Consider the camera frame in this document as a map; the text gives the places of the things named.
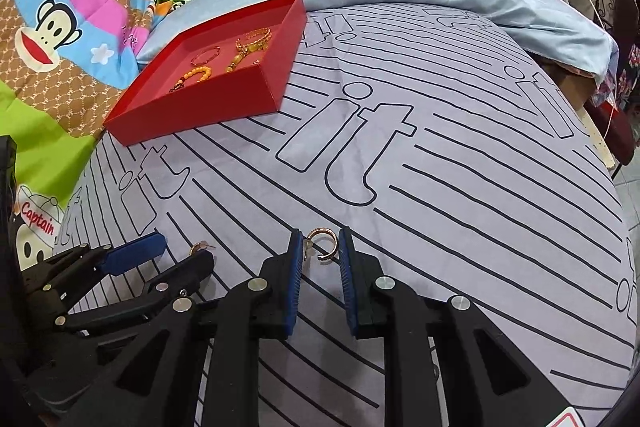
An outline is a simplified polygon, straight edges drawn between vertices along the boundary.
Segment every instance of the monkey print blanket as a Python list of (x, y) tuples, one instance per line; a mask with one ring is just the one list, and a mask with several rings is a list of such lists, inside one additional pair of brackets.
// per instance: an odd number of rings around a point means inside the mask
[(62, 208), (104, 117), (138, 74), (136, 54), (165, 6), (156, 7), (156, 0), (0, 0), (0, 135), (18, 145), (16, 213), (25, 208), (50, 223), (39, 228), (37, 219), (22, 216), (42, 236), (23, 241), (33, 262), (50, 255)]

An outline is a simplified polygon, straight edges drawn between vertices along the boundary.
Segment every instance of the red box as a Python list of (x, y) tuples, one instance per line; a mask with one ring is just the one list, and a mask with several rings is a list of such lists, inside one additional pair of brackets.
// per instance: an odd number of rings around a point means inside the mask
[[(305, 25), (302, 0), (268, 0), (188, 29), (142, 70), (111, 109), (104, 126), (121, 144), (131, 145), (279, 110)], [(272, 32), (268, 49), (248, 55), (235, 71), (225, 73), (238, 54), (238, 38), (267, 27)], [(182, 89), (169, 92), (193, 69), (192, 58), (212, 45), (220, 47), (220, 54), (207, 63), (211, 77), (197, 82), (202, 74), (196, 74)]]

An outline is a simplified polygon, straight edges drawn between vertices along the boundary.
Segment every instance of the gold bracelet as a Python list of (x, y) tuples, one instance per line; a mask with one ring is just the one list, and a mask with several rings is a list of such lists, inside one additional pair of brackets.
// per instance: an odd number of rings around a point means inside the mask
[(185, 81), (188, 78), (191, 78), (194, 74), (198, 74), (198, 73), (204, 73), (202, 75), (202, 78), (200, 80), (198, 80), (198, 82), (202, 82), (203, 80), (207, 80), (211, 76), (211, 68), (209, 68), (208, 66), (201, 66), (199, 68), (193, 68), (193, 70), (191, 70), (188, 73), (185, 73), (183, 76), (181, 76), (180, 80), (178, 80), (175, 83), (175, 86), (172, 87), (169, 90), (169, 92), (174, 92), (175, 90), (178, 90), (178, 89), (184, 87)]
[(240, 37), (236, 41), (236, 49), (239, 53), (231, 61), (231, 64), (228, 65), (226, 72), (231, 73), (231, 71), (235, 70), (247, 55), (260, 50), (266, 50), (270, 40), (271, 29), (269, 28), (260, 28)]

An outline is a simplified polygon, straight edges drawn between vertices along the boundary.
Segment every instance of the bed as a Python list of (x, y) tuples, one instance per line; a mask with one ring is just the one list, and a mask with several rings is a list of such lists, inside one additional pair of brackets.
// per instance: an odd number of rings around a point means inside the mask
[[(259, 0), (213, 1), (168, 15), (140, 63), (197, 18)], [(278, 113), (129, 148), (104, 134), (57, 214), (54, 251), (153, 230), (168, 248), (74, 311), (130, 298), (202, 240), (216, 268), (200, 298), (223, 296), (290, 230), (349, 225), (418, 293), (469, 295), (598, 425), (633, 371), (632, 245), (606, 168), (530, 53), (601, 82), (616, 49), (561, 0), (512, 2), (305, 0)], [(308, 270), (296, 333), (261, 347), (260, 424), (381, 425), (382, 343), (350, 338), (336, 266)]]

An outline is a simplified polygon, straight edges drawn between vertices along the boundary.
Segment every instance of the silver screw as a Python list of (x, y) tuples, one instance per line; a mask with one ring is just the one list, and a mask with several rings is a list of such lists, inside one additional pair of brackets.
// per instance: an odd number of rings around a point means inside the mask
[(461, 312), (466, 311), (469, 308), (471, 308), (471, 302), (469, 302), (469, 299), (467, 299), (466, 297), (464, 297), (462, 295), (456, 295), (455, 297), (453, 297), (451, 299), (451, 305), (455, 309), (460, 310)]
[(191, 309), (191, 299), (187, 297), (180, 297), (174, 301), (174, 311), (178, 313), (187, 312)]
[(378, 277), (376, 279), (376, 286), (381, 290), (390, 290), (396, 285), (396, 281), (391, 279), (391, 277), (387, 277), (383, 275), (382, 277)]
[(256, 277), (255, 279), (251, 279), (246, 284), (252, 292), (261, 292), (268, 286), (268, 282), (261, 277)]

